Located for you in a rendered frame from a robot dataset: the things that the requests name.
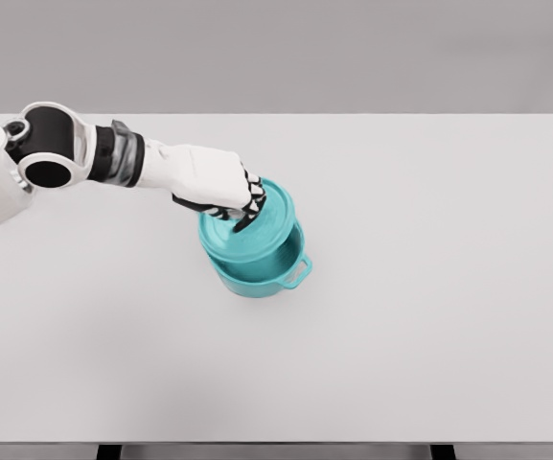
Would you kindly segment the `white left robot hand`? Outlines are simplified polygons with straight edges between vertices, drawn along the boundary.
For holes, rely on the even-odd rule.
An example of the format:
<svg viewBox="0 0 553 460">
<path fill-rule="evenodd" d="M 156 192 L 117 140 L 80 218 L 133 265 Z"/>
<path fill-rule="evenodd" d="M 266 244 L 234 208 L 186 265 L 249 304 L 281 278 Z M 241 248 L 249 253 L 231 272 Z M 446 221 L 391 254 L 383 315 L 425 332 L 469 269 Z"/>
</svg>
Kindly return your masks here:
<svg viewBox="0 0 553 460">
<path fill-rule="evenodd" d="M 266 202 L 262 178 L 249 172 L 235 152 L 190 145 L 160 152 L 175 203 L 214 219 L 233 220 L 235 233 L 262 212 Z"/>
</svg>

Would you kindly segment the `teal pot lid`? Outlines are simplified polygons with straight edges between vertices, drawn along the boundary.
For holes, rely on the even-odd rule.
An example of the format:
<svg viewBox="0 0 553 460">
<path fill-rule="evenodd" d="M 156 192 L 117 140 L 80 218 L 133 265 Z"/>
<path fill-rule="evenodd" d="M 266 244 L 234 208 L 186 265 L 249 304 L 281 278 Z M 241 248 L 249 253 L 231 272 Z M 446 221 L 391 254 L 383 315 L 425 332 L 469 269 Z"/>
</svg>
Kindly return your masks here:
<svg viewBox="0 0 553 460">
<path fill-rule="evenodd" d="M 201 214 L 199 240 L 205 251 L 219 260 L 246 263 L 261 259 L 287 238 L 296 220 L 290 194 L 276 182 L 263 179 L 265 206 L 247 227 L 235 233 L 235 220 Z"/>
</svg>

